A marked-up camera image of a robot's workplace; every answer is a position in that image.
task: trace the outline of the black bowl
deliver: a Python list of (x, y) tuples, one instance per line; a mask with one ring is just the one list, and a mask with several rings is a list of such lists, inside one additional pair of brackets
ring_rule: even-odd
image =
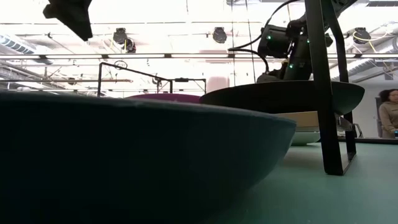
[[(365, 89), (361, 86), (332, 82), (335, 113), (349, 113), (361, 102)], [(241, 85), (212, 91), (200, 98), (201, 103), (228, 106), (265, 113), (316, 111), (322, 100), (313, 81), (283, 81)]]
[(1, 223), (195, 223), (284, 157), (293, 121), (151, 100), (1, 93)]

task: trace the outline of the dark hair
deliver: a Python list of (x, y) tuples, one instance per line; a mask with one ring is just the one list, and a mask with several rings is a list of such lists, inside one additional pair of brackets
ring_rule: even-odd
[(383, 90), (383, 91), (381, 91), (381, 92), (379, 93), (379, 96), (380, 96), (381, 101), (382, 101), (383, 103), (384, 103), (384, 102), (387, 102), (387, 101), (390, 101), (390, 99), (389, 99), (390, 93), (393, 92), (393, 91), (398, 91), (398, 89), (391, 89), (391, 90)]

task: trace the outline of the woman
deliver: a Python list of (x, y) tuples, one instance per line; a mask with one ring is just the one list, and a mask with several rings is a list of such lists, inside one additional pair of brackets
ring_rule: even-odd
[(398, 89), (383, 90), (379, 94), (383, 104), (379, 108), (382, 124), (382, 137), (394, 139), (395, 131), (398, 131)]

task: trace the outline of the table surface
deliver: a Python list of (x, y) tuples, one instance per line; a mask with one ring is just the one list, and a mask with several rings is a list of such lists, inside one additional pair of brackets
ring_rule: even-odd
[(338, 177), (325, 174), (320, 145), (312, 144), (290, 148), (242, 200), (204, 223), (396, 224), (397, 216), (397, 146), (357, 144), (357, 156)]

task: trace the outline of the white wall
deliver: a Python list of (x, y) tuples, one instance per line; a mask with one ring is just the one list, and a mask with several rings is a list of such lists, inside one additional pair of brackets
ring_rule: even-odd
[(380, 91), (398, 88), (395, 81), (357, 83), (365, 88), (362, 102), (353, 111), (354, 123), (359, 124), (365, 138), (378, 138), (376, 100)]

